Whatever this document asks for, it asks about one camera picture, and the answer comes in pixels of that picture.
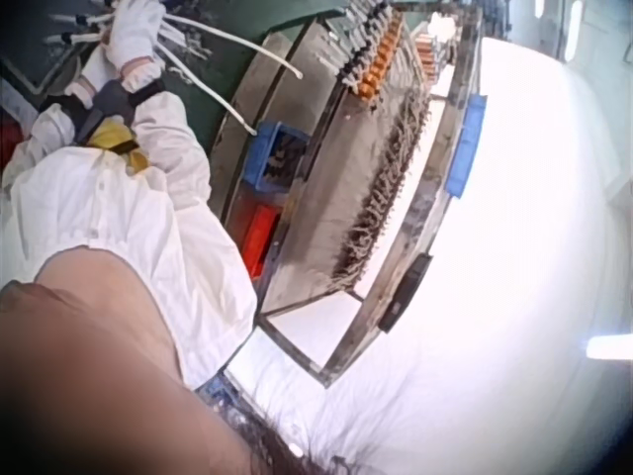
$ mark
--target blue bin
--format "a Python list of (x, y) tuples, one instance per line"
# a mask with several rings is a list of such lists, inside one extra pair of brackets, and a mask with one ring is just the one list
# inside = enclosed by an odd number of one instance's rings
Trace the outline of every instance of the blue bin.
[(309, 140), (281, 122), (261, 124), (248, 150), (244, 181), (264, 193), (288, 193)]
[(460, 134), (453, 162), (451, 163), (446, 191), (455, 198), (461, 198), (473, 168), (477, 154), (482, 124), (486, 114), (487, 97), (473, 94), (468, 100), (464, 125)]

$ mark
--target metal frame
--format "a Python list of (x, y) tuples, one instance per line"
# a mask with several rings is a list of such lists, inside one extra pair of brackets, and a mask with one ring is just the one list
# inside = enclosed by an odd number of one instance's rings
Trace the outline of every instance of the metal frame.
[[(440, 2), (405, 5), (406, 10), (417, 11), (421, 8), (429, 13), (438, 9), (444, 11), (448, 8), (450, 13), (460, 15), (460, 23), (462, 23), (463, 29), (458, 46), (455, 74), (448, 97), (445, 99), (446, 108), (440, 121), (435, 143), (396, 240), (367, 298), (355, 297), (357, 300), (362, 301), (361, 309), (325, 366), (320, 367), (309, 359), (280, 333), (269, 319), (280, 313), (302, 307), (326, 296), (326, 294), (289, 308), (277, 309), (267, 315), (258, 314), (256, 318), (256, 323), (262, 330), (324, 387), (328, 387), (336, 381), (378, 336), (380, 333), (379, 322), (385, 316), (389, 305), (392, 303), (405, 273), (420, 254), (429, 251), (437, 231), (437, 226), (435, 225), (441, 223), (450, 201), (448, 194), (443, 191), (443, 186), (461, 133), (468, 97), (471, 92), (478, 89), (479, 85), (478, 76), (482, 38), (481, 9), (478, 7), (457, 8), (455, 4)], [(327, 131), (333, 115), (345, 94), (346, 89), (342, 86), (335, 87), (332, 91), (325, 111), (319, 120), (315, 132), (316, 138), (322, 137)], [(288, 232), (290, 219), (305, 188), (306, 180), (310, 175), (319, 147), (320, 140), (312, 141), (311, 148), (300, 164), (300, 171), (291, 189), (280, 225), (273, 238), (271, 250), (266, 258), (264, 278), (257, 289), (260, 297), (260, 306), (272, 274), (275, 271), (275, 260), (279, 256), (283, 239)]]

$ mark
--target yellow object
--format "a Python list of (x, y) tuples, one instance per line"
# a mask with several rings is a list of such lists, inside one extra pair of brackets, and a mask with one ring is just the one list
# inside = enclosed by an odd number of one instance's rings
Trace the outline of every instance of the yellow object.
[[(97, 132), (95, 132), (88, 146), (94, 146), (103, 150), (110, 150), (117, 145), (126, 142), (132, 142), (135, 139), (130, 129), (123, 124), (115, 122), (111, 119), (106, 119)], [(132, 151), (124, 153), (121, 157), (126, 161), (128, 166), (132, 168), (134, 173), (139, 173), (149, 167), (149, 160), (145, 154), (140, 151), (138, 145)]]

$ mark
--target gloved hand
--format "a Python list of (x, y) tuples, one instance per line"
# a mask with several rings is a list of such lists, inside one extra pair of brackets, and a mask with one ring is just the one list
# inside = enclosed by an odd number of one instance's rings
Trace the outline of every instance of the gloved hand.
[(158, 0), (121, 0), (106, 48), (119, 72), (137, 59), (154, 58), (154, 46), (165, 7)]
[(106, 82), (117, 79), (119, 74), (115, 66), (106, 58), (106, 52), (97, 45), (90, 54), (88, 62), (81, 71), (81, 76), (66, 88), (66, 94), (77, 96), (84, 106), (92, 107), (92, 98), (103, 88)]

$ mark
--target worker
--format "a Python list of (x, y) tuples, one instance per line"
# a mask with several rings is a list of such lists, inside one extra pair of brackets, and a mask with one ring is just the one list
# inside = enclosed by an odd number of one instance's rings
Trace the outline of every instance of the worker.
[[(120, 1), (2, 177), (0, 445), (34, 473), (264, 473), (287, 457), (273, 430), (249, 445), (191, 391), (250, 334), (256, 297), (183, 103), (156, 82), (164, 11)], [(137, 102), (132, 149), (104, 149), (130, 142), (117, 118), (76, 146), (113, 84)], [(265, 473), (303, 473), (289, 460)]]

